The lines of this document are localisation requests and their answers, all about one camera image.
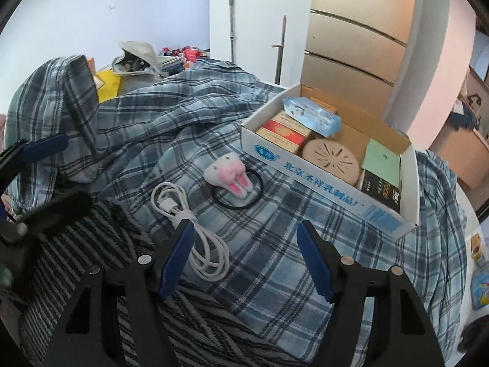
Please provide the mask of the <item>red gold cigarette box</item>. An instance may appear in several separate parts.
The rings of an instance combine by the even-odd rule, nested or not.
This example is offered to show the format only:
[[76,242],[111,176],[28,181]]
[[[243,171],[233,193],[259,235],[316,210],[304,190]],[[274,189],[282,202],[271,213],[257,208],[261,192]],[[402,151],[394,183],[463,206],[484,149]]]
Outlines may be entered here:
[[287,115],[283,110],[275,114],[256,132],[261,138],[297,155],[312,137],[312,130]]

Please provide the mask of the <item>blue plaid shirt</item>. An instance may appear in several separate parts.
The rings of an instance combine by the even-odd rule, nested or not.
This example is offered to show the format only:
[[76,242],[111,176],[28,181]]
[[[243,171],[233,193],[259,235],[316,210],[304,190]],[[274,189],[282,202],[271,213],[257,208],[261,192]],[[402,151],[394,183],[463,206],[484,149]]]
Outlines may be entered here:
[[466,285],[466,220],[456,176],[430,152],[417,155],[419,226],[401,239],[383,235],[349,211],[249,156],[263,179],[253,206],[211,192],[204,170],[239,153],[240,125],[277,89],[229,63],[200,62],[153,86],[99,102],[84,56],[50,60],[10,103],[5,142],[65,133],[69,147],[18,176],[8,188],[21,214],[56,193],[82,187],[91,212],[42,245],[32,300],[19,320],[27,357],[42,365],[62,311],[85,272],[127,266],[172,232],[150,201],[155,186],[183,187],[199,223],[230,250],[216,283],[186,272],[160,313],[184,366],[305,366],[331,315],[296,241],[301,221],[363,266],[398,265],[424,304],[444,358],[458,342]]

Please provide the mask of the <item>black faucet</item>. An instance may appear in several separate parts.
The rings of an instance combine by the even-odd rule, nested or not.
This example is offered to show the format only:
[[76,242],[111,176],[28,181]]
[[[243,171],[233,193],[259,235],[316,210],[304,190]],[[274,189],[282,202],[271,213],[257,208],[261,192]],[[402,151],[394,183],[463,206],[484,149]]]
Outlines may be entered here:
[[479,96],[479,94],[469,95],[467,99],[468,105],[473,111],[479,110],[479,108],[482,106],[482,98]]

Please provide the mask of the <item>white cardboard tray box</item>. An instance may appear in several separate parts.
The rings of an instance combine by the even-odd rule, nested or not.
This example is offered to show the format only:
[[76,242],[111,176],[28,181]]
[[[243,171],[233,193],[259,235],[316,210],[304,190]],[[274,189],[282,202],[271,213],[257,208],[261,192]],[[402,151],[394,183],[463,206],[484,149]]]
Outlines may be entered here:
[[410,140],[366,111],[304,84],[241,125],[244,152],[398,239],[419,225]]

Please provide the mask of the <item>blue gold cigarette box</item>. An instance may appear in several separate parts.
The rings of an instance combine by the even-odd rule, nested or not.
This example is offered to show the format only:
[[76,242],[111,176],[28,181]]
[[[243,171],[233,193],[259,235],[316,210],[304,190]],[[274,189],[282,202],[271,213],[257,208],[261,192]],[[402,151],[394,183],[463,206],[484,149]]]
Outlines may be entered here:
[[312,100],[312,102],[318,106],[320,106],[322,109],[330,112],[330,113],[333,113],[333,114],[336,114],[337,113],[337,108],[335,106],[332,106],[324,101],[322,101],[321,99],[319,98],[313,98],[313,97],[310,97],[310,100]]

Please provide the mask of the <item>dark blue clothes pile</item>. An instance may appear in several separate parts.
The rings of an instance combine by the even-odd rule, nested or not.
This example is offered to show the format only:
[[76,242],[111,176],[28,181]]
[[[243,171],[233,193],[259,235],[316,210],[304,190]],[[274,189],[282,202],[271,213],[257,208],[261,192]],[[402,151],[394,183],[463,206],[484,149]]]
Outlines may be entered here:
[[464,103],[458,99],[453,105],[452,111],[447,120],[455,131],[460,128],[467,130],[479,130],[479,120],[473,111]]

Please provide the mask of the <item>red floor clutter pile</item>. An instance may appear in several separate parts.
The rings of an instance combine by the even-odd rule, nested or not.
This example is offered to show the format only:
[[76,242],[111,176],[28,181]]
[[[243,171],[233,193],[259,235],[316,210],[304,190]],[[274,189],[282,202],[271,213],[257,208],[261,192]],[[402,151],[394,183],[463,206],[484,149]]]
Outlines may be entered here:
[[183,48],[176,49],[164,47],[159,51],[159,55],[176,56],[182,59],[184,62],[196,62],[199,58],[206,57],[207,52],[194,46],[184,46]]

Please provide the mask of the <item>red iced tea bottle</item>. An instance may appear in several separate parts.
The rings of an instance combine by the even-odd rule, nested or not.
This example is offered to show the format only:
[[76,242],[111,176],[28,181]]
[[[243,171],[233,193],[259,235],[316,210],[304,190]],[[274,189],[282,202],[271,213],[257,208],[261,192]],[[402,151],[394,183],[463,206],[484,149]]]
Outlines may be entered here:
[[489,266],[477,268],[471,281],[472,308],[479,310],[489,304]]

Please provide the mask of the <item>small gold foil box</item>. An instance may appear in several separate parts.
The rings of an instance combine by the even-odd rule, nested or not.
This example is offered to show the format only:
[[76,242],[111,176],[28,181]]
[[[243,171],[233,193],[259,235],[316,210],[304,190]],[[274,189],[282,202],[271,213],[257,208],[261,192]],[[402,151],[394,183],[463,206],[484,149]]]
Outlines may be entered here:
[[479,233],[470,238],[470,251],[475,263],[484,263],[486,260],[485,242]]

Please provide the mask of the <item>gold refrigerator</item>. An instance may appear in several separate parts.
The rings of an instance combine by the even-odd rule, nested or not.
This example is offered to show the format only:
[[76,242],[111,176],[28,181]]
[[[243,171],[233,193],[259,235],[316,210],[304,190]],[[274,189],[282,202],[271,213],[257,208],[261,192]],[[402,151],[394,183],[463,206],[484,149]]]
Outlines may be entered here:
[[302,84],[382,117],[410,38],[415,0],[312,0]]

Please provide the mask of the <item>clear blue label bottle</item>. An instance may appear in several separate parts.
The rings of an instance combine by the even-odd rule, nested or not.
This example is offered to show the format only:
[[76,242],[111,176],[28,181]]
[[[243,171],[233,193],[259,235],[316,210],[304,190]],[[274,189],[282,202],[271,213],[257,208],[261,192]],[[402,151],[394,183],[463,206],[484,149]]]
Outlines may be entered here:
[[488,325],[489,316],[480,317],[468,323],[462,330],[461,340],[458,343],[458,351],[460,353],[469,350],[475,343],[476,339],[482,334],[482,331]]

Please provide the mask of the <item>blue tissue pack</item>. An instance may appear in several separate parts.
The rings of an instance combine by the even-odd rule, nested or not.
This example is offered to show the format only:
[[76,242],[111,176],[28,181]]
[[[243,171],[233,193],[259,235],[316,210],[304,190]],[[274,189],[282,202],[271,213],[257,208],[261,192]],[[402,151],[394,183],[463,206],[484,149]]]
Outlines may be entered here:
[[283,110],[291,118],[325,138],[341,130],[341,118],[306,97],[283,99]]

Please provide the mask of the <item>grey canvas bag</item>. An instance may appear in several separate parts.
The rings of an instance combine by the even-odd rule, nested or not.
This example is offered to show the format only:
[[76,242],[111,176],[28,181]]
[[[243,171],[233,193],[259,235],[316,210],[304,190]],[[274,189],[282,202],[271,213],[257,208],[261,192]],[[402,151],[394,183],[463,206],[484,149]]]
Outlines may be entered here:
[[116,57],[111,69],[118,76],[138,76],[149,74],[163,76],[162,64],[158,61],[153,46],[147,42],[120,42],[122,56]]

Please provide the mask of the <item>bathroom vanity cabinet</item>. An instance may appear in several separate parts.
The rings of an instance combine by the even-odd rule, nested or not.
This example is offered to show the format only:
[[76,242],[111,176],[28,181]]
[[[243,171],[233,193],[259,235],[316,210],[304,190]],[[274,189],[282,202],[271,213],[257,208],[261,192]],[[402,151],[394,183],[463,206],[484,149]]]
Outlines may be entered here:
[[488,143],[477,130],[444,124],[430,150],[447,162],[449,168],[471,190],[488,174]]

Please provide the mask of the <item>round tan vented disc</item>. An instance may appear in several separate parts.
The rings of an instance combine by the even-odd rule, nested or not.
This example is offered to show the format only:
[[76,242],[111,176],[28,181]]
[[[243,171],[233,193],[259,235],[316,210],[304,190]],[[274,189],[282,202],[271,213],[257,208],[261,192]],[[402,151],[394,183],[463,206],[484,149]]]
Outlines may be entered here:
[[302,158],[352,186],[357,183],[361,173],[355,155],[340,143],[326,138],[307,142]]

